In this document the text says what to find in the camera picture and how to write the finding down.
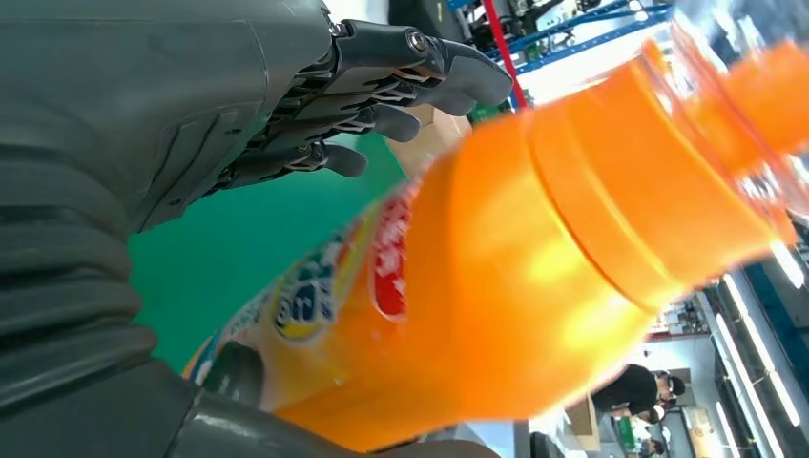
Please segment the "green table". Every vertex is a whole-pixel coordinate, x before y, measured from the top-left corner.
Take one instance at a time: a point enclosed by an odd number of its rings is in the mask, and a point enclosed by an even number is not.
[[[362,177],[324,170],[216,193],[132,237],[132,285],[144,300],[137,320],[156,330],[156,355],[172,368],[291,261],[405,179],[380,136],[338,141],[368,156]]]

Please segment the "robotic hand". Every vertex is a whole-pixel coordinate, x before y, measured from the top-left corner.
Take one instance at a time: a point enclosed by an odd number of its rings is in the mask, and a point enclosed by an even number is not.
[[[412,28],[331,23],[320,0],[28,0],[0,14],[3,455],[355,456],[153,359],[126,240],[218,190],[358,175],[364,157],[329,137],[407,140],[418,122],[398,107],[462,115],[504,99],[509,78]]]

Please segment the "cable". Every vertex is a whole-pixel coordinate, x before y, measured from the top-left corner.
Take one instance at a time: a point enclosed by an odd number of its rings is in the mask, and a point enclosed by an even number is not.
[[[497,15],[497,10],[494,8],[492,0],[483,0],[483,7],[488,16],[488,23],[491,27],[491,34],[494,36],[494,42],[497,44],[497,50],[503,57],[503,64],[506,66],[506,72],[511,75],[514,80],[514,98],[517,101],[517,106],[520,108],[527,108],[528,102],[526,95],[523,93],[523,88],[520,87],[520,82],[517,80],[517,69],[514,68],[514,62],[511,61],[511,52],[508,50],[508,43],[506,37],[503,35],[503,28],[500,27],[500,17]]]

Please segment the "cardboard box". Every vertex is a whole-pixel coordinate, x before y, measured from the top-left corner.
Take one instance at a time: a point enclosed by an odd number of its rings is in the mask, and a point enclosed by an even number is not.
[[[389,139],[387,144],[409,178],[417,176],[432,159],[452,151],[472,130],[465,117],[450,116],[429,105],[408,108],[407,111],[422,123],[419,135],[407,143]]]
[[[565,408],[570,418],[570,430],[579,445],[586,451],[601,449],[601,435],[598,433],[598,421],[595,416],[595,406],[590,396],[578,403]]]

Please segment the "ceiling light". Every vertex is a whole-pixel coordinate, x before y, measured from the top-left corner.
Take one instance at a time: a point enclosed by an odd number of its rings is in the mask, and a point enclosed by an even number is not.
[[[773,255],[776,257],[776,261],[778,265],[781,266],[781,269],[783,269],[786,277],[792,282],[792,285],[795,286],[796,289],[800,289],[804,281],[803,269],[800,268],[800,265],[792,256],[792,253],[789,252],[786,245],[779,241],[771,244],[770,248],[772,248]]]
[[[741,298],[741,293],[738,292],[738,288],[736,287],[736,281],[733,280],[731,274],[725,274],[722,276],[722,279],[725,281],[725,284],[728,285],[728,291],[731,293],[731,298],[734,300],[734,304],[738,309],[738,314],[741,317],[746,317],[747,313],[747,304],[744,303],[744,300]]]
[[[736,438],[733,436],[731,424],[728,423],[728,417],[725,416],[725,410],[722,408],[722,403],[716,401],[716,413],[719,414],[719,422],[722,423],[722,429],[725,431],[725,438],[728,441],[728,449],[731,451],[732,458],[741,458],[736,445]]]
[[[798,410],[795,408],[795,404],[792,402],[792,398],[789,396],[789,393],[786,391],[786,386],[784,386],[783,381],[781,380],[781,376],[778,375],[777,372],[770,373],[770,381],[773,382],[773,387],[776,389],[776,394],[781,401],[781,404],[786,411],[787,417],[789,417],[790,423],[792,423],[793,427],[800,425],[800,417],[798,416]]]
[[[731,337],[727,324],[725,324],[725,319],[719,314],[716,314],[716,324],[718,324],[719,334],[722,335],[722,341],[725,342],[728,352],[731,355],[731,360],[733,360],[734,366],[736,367],[736,372],[741,380],[742,388],[747,394],[748,399],[750,399],[750,404],[753,406],[753,411],[756,413],[757,420],[761,424],[761,429],[764,430],[764,436],[766,436],[767,443],[769,444],[770,449],[773,451],[773,456],[776,458],[784,458],[783,450],[781,450],[781,447],[778,444],[776,432],[773,431],[773,426],[770,424],[770,419],[767,417],[767,413],[764,411],[764,406],[761,405],[761,400],[756,394],[756,389],[753,388],[753,382],[750,381],[750,376],[747,375],[747,368],[744,367],[741,357],[738,355],[738,349],[736,348],[736,344]]]
[[[728,286],[728,291],[730,291],[734,304],[738,309],[738,314],[741,316],[741,320],[744,322],[744,327],[747,328],[747,332],[750,334],[750,340],[753,341],[753,346],[756,348],[756,352],[761,358],[761,362],[764,364],[764,369],[767,372],[776,370],[776,365],[773,363],[773,358],[770,356],[770,352],[767,351],[767,347],[764,345],[764,341],[761,339],[761,335],[758,333],[756,324],[753,323],[753,319],[750,318],[747,304],[744,303],[744,300],[741,298],[741,293],[738,291],[736,282],[730,274],[723,275],[722,279],[725,280],[725,284]]]

